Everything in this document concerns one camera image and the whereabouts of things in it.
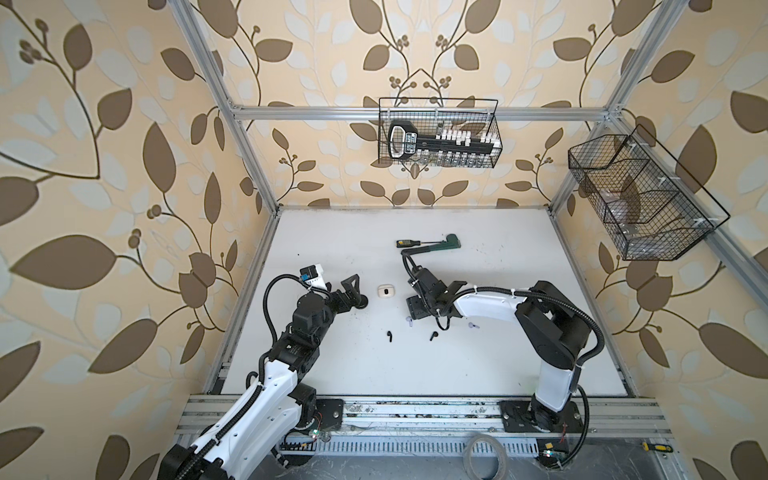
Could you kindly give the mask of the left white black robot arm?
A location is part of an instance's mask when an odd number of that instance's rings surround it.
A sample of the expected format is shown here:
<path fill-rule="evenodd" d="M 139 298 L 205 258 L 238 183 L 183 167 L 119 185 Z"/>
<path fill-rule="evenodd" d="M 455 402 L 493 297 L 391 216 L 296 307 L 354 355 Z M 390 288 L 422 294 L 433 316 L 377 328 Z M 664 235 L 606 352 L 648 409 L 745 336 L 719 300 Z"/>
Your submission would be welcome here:
<path fill-rule="evenodd" d="M 290 322 L 278 333 L 269 313 L 274 286 L 290 280 L 304 288 Z M 303 383 L 339 314 L 363 310 L 368 298 L 354 274 L 333 291 L 317 265 L 281 274 L 265 287 L 262 310 L 271 346 L 250 372 L 245 392 L 190 446 L 174 445 L 160 462 L 159 479 L 247 479 L 279 442 L 319 422 L 316 390 Z"/>

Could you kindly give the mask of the white earbud charging case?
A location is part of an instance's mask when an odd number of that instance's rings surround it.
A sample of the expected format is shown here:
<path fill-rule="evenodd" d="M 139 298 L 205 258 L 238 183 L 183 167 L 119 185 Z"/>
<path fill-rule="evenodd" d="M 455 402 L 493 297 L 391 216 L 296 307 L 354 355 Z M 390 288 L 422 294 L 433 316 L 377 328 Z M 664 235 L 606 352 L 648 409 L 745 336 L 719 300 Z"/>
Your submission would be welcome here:
<path fill-rule="evenodd" d="M 391 298 L 395 295 L 395 288 L 391 284 L 379 285 L 377 295 L 379 298 Z"/>

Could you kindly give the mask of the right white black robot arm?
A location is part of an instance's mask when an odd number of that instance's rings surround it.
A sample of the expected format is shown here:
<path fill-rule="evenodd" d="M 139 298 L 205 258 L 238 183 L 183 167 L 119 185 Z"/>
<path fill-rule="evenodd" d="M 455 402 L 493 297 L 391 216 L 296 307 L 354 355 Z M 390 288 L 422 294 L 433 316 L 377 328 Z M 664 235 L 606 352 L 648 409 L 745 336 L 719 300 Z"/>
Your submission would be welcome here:
<path fill-rule="evenodd" d="M 440 250 L 440 245 L 398 240 L 396 247 L 416 292 L 407 299 L 413 320 L 432 317 L 442 331 L 454 318 L 519 323 L 541 359 L 538 385 L 523 418 L 540 431 L 556 430 L 578 390 L 584 364 L 605 348 L 605 335 L 595 320 L 548 281 L 540 280 L 528 290 L 469 286 L 464 281 L 447 285 L 413 259 Z"/>

